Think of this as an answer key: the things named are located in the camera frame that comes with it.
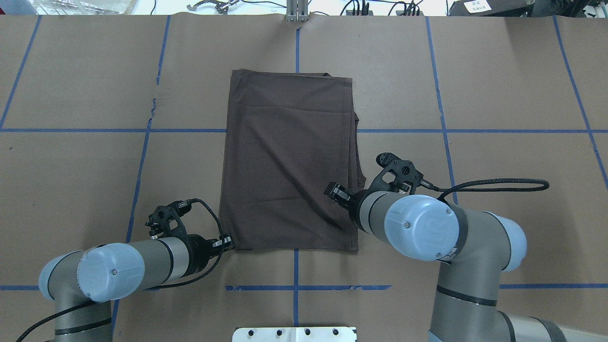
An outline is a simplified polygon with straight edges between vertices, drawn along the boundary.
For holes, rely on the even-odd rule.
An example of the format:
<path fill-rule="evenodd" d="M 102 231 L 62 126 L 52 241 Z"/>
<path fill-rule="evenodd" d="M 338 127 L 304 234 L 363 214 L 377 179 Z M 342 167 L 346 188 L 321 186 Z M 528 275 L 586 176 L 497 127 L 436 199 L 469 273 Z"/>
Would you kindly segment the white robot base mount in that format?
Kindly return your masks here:
<path fill-rule="evenodd" d="M 356 342 L 355 327 L 242 327 L 234 331 L 233 342 Z"/>

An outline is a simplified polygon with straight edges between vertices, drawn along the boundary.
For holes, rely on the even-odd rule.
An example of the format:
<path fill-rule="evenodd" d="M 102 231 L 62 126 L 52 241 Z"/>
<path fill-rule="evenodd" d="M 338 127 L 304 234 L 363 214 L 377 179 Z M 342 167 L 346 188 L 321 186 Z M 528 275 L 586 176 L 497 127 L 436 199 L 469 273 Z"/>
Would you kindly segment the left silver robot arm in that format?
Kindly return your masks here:
<path fill-rule="evenodd" d="M 230 234 L 205 239 L 189 234 L 132 243 L 108 243 L 87 251 L 53 258 L 41 270 L 38 287 L 55 305 L 55 314 L 31 325 L 18 341 L 55 320 L 57 342 L 110 342 L 113 339 L 111 301 L 147 289 L 177 286 L 192 274 L 203 278 L 212 258 L 219 262 L 234 249 Z"/>

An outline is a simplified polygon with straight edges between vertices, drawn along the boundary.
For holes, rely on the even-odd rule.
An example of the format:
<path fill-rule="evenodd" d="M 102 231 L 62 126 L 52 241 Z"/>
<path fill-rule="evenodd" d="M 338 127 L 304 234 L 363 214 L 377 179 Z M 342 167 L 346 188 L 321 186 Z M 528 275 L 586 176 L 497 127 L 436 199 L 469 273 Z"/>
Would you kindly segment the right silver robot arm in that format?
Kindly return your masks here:
<path fill-rule="evenodd" d="M 325 195 L 363 232 L 406 257 L 439 261 L 430 342 L 605 342 L 606 335 L 497 309 L 501 274 L 526 256 L 523 229 L 492 212 L 402 190 L 352 193 L 331 182 Z"/>

